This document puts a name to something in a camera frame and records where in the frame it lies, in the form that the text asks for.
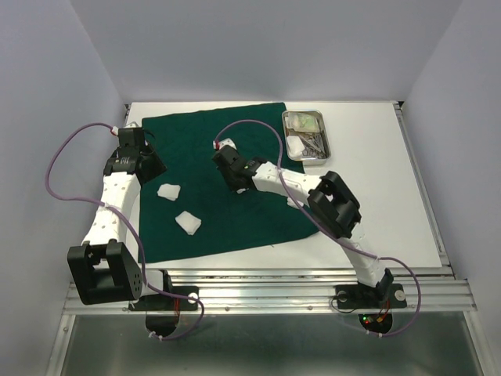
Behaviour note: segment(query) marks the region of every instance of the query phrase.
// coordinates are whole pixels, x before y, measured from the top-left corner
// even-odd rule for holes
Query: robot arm
[[[277,167],[262,158],[247,160],[230,140],[221,141],[213,160],[233,191],[258,190],[288,197]],[[306,175],[282,169],[282,177],[294,198],[310,207],[316,222],[336,239],[353,265],[359,290],[352,296],[357,306],[380,306],[386,302],[393,276],[379,259],[353,251],[363,251],[366,239],[360,225],[360,204],[335,172],[324,176]]]
[[[104,168],[101,201],[130,218],[141,186],[166,168],[145,140],[142,128],[118,130],[119,147]],[[126,225],[110,210],[99,207],[81,245],[68,251],[68,264],[78,294],[86,305],[134,301],[155,294],[142,280],[141,269],[125,243]],[[148,282],[164,288],[160,270],[147,270]]]

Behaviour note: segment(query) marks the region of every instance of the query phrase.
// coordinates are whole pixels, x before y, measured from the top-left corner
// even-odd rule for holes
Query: green mat
[[[212,140],[229,123],[257,119],[283,138],[283,103],[173,114],[142,120],[155,135],[154,146],[167,171],[141,189],[139,233],[147,262],[213,255],[308,237],[316,228],[287,199],[274,193],[229,191],[212,161]],[[222,137],[231,138],[246,158],[276,163],[279,148],[273,133],[257,124],[240,124]],[[283,159],[283,167],[303,172],[302,164]],[[181,186],[178,200],[157,196],[164,183]],[[202,220],[188,235],[175,217],[188,211]]]

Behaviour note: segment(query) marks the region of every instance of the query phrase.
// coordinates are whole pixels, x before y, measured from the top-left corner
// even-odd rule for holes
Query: white fabric piece
[[[294,201],[292,201],[290,199],[290,197],[287,198],[287,205],[289,205],[290,207],[294,208],[294,209],[297,209],[297,206],[296,204],[294,203]],[[302,206],[305,206],[302,202],[299,203],[299,205],[302,207]]]
[[[299,136],[287,136],[287,145],[289,147],[289,157],[292,158],[300,157],[305,149],[305,145],[303,145]]]
[[[193,235],[202,224],[200,219],[187,211],[184,211],[175,217],[175,221],[182,227],[183,230],[186,231],[188,235]]]
[[[179,196],[180,186],[172,186],[171,184],[162,184],[157,191],[159,197],[167,198],[171,201],[176,201]]]

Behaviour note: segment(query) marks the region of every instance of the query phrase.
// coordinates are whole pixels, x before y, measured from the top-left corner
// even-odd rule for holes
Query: gray wall
[[[501,2],[464,0],[405,105],[456,272],[501,360]]]
[[[132,100],[404,99],[460,0],[71,0]]]
[[[94,210],[53,200],[45,169],[79,125],[119,125],[123,103],[68,1],[4,1],[0,35],[0,364],[5,375],[44,374],[70,281],[67,249]],[[112,142],[101,131],[70,145],[54,187],[97,194]]]

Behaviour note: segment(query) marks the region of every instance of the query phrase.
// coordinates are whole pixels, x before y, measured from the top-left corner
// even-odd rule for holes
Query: white tabletop
[[[147,117],[250,104],[258,103],[133,103],[128,122],[136,121],[141,125],[142,119]],[[362,223],[371,244],[370,251],[379,256],[396,257],[410,267],[441,266],[393,103],[285,104],[289,110],[319,110],[323,114],[332,157],[322,167],[305,167],[305,171],[320,175],[332,170],[341,175],[360,202]],[[139,198],[134,206],[131,220],[135,228],[139,228]],[[137,255],[137,246],[130,236],[127,244],[131,253]],[[337,244],[316,233],[289,243],[157,262],[148,267],[325,269],[349,268],[351,265]]]

